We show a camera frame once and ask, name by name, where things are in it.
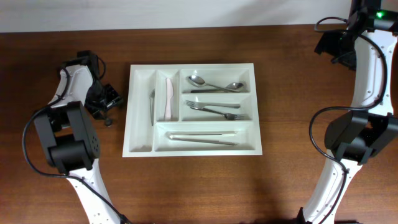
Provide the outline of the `pink plastic knife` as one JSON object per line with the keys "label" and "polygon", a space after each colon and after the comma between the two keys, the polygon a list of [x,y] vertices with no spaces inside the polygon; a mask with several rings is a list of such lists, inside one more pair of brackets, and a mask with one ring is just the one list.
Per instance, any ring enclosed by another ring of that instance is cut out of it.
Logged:
{"label": "pink plastic knife", "polygon": [[164,119],[166,121],[172,118],[172,98],[174,96],[174,88],[171,79],[166,79],[166,102],[165,102],[165,112]]}

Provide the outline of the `small steel teaspoon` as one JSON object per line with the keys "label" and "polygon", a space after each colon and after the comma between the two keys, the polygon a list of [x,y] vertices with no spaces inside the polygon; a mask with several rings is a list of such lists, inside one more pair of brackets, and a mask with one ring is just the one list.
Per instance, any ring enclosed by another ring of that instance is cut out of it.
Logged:
{"label": "small steel teaspoon", "polygon": [[150,122],[151,126],[154,125],[154,100],[155,100],[155,90],[149,95],[149,110],[150,110]]}

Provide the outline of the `steel tweezers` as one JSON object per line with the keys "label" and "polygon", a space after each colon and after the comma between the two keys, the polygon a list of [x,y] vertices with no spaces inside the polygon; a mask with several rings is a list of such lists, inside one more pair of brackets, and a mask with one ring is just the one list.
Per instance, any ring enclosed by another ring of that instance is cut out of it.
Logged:
{"label": "steel tweezers", "polygon": [[235,146],[236,141],[225,140],[228,136],[235,136],[235,131],[216,131],[216,132],[167,132],[165,135],[173,141],[197,142],[206,144],[219,144]]}

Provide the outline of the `steel fork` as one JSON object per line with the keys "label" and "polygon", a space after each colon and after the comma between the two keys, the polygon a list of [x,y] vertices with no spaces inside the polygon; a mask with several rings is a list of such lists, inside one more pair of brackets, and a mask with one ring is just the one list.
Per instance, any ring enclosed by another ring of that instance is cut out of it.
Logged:
{"label": "steel fork", "polygon": [[238,109],[241,107],[240,104],[227,104],[227,103],[204,103],[204,102],[198,102],[198,101],[190,101],[190,100],[185,100],[185,104],[187,106],[192,106],[196,108],[204,108],[206,106],[218,106],[218,107],[225,107],[225,108],[234,108]]}
{"label": "steel fork", "polygon": [[211,110],[208,108],[203,108],[202,110],[205,112],[222,115],[226,120],[229,120],[229,121],[244,120],[245,118],[247,118],[247,116],[245,114],[223,113],[223,112]]}

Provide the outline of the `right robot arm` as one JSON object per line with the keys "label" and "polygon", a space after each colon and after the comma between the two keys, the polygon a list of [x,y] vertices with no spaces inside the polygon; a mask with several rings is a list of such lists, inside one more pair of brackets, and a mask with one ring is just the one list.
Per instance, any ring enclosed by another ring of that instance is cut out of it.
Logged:
{"label": "right robot arm", "polygon": [[367,161],[397,137],[391,103],[391,73],[397,44],[397,1],[353,0],[344,29],[319,29],[318,54],[332,55],[356,72],[346,112],[327,127],[320,150],[325,166],[310,200],[295,223],[334,223],[349,183]]}

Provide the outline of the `white plastic cutlery tray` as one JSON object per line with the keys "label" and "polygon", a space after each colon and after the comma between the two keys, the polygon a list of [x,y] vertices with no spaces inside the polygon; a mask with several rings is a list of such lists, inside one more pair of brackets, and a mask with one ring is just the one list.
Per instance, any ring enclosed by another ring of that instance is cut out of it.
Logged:
{"label": "white plastic cutlery tray", "polygon": [[[237,93],[190,93],[191,90],[214,89],[211,86],[195,87],[187,77],[196,75],[206,83],[225,88],[233,82],[244,84]],[[164,119],[166,79],[174,88],[172,118]],[[155,90],[154,125],[151,126],[149,95]],[[205,108],[223,113],[245,114],[244,120],[229,121],[222,115],[205,112],[203,108],[187,106],[185,100],[204,103],[240,104],[238,109],[218,106]],[[236,141],[235,146],[170,140],[167,132],[235,131],[235,136],[225,140]],[[131,65],[123,157],[168,156],[228,156],[261,155],[261,132],[256,95],[254,65],[230,64],[180,64]]]}

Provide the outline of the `small dark teaspoon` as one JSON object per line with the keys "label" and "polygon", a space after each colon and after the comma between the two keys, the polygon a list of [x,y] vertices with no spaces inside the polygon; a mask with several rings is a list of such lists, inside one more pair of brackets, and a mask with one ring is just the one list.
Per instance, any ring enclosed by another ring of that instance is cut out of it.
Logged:
{"label": "small dark teaspoon", "polygon": [[106,118],[106,119],[104,120],[104,125],[105,125],[106,127],[110,127],[112,124],[113,124],[113,119],[111,119],[111,118]]}

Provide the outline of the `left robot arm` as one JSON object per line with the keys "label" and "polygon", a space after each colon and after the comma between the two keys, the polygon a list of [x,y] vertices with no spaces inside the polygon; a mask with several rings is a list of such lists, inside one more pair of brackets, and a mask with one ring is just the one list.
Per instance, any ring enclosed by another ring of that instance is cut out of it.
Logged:
{"label": "left robot arm", "polygon": [[102,180],[100,140],[91,122],[112,125],[108,111],[123,102],[110,84],[102,84],[105,72],[106,64],[94,52],[79,51],[61,64],[54,97],[28,123],[35,126],[47,164],[58,171],[51,177],[69,181],[90,223],[129,223]]}

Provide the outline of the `steel tablespoon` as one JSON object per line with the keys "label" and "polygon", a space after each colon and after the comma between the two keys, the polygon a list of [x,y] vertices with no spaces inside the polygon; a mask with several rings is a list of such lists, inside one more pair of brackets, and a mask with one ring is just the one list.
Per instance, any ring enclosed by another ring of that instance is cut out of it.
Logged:
{"label": "steel tablespoon", "polygon": [[229,88],[223,88],[223,87],[220,87],[220,86],[216,86],[216,85],[212,85],[212,84],[206,83],[204,81],[204,79],[202,79],[201,77],[196,76],[196,75],[190,75],[189,77],[187,77],[187,80],[188,80],[189,83],[191,83],[195,87],[211,86],[211,87],[216,88],[217,90],[222,90],[222,91],[225,91],[225,92],[231,92],[231,93],[237,93],[238,92],[238,90],[229,89]]}
{"label": "steel tablespoon", "polygon": [[191,90],[190,93],[215,93],[215,92],[226,92],[226,93],[237,93],[244,90],[244,84],[239,82],[230,83],[225,87],[224,90],[221,89],[207,89],[207,90]]}

